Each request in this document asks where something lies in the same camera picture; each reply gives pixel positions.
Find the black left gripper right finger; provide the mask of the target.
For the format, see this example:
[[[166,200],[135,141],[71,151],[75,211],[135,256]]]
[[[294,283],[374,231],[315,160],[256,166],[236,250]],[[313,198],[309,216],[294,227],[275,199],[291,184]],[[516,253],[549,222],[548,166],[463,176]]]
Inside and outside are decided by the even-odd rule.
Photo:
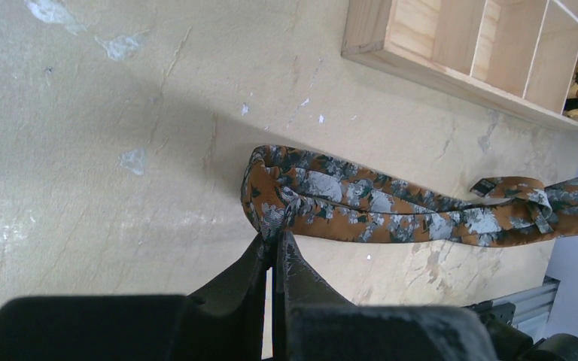
[[[305,260],[290,232],[282,232],[273,265],[274,360],[362,360],[364,320],[359,307]]]

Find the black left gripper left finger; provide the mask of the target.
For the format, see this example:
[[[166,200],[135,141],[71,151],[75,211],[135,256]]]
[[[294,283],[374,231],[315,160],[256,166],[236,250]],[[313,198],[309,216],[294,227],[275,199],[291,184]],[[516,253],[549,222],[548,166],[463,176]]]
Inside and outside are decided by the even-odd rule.
[[[173,360],[261,360],[270,249],[257,235],[245,252],[183,298]]]

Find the brown floral tie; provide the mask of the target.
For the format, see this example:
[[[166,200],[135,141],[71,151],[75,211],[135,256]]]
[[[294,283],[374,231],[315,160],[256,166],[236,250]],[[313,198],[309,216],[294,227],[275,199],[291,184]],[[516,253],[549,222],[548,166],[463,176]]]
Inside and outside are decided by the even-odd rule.
[[[325,154],[279,145],[254,149],[242,207],[265,241],[282,232],[358,243],[447,240],[515,247],[578,235],[578,177],[545,186],[529,177],[488,177],[480,203]]]

